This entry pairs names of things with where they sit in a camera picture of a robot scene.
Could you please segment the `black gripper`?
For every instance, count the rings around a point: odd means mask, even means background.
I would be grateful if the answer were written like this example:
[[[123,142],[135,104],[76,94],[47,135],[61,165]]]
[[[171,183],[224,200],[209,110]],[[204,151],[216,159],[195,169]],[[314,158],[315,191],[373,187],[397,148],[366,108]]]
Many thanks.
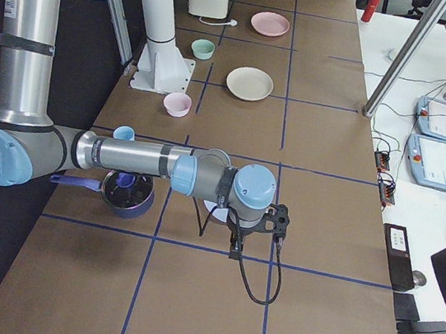
[[[227,225],[230,229],[230,253],[231,260],[240,260],[241,248],[246,236],[254,232],[271,234],[272,240],[277,249],[281,249],[286,239],[286,230],[289,226],[288,207],[282,204],[271,204],[266,211],[254,212],[255,219],[246,220],[244,218],[245,208],[241,207],[241,212],[229,206]]]

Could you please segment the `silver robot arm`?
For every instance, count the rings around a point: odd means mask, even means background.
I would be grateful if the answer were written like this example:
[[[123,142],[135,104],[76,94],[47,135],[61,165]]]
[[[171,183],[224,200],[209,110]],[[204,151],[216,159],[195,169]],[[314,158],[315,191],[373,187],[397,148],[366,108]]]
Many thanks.
[[[281,246],[288,209],[273,204],[276,180],[261,165],[235,168],[221,150],[122,141],[58,126],[47,113],[60,0],[5,0],[0,35],[0,186],[65,169],[113,169],[161,177],[183,195],[227,210],[230,256],[245,237],[269,233]]]

